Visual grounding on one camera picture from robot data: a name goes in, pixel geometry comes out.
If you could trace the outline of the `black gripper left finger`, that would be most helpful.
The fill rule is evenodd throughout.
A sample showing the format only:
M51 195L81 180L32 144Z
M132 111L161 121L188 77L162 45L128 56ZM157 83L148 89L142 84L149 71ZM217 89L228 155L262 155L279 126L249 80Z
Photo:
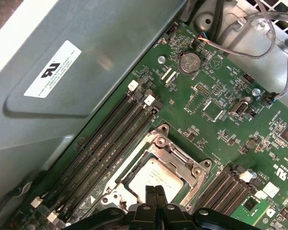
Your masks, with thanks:
M130 206L125 213L122 209L110 207L90 215L70 226L68 230L154 230L157 214L157 195L160 186L147 185L145 203Z

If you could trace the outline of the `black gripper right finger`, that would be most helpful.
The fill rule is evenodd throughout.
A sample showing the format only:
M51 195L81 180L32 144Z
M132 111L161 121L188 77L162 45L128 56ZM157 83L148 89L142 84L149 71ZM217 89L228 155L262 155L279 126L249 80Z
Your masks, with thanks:
M178 205L169 204L161 185L156 187L161 196L161 218L166 230L255 230L256 227L208 208L189 214Z

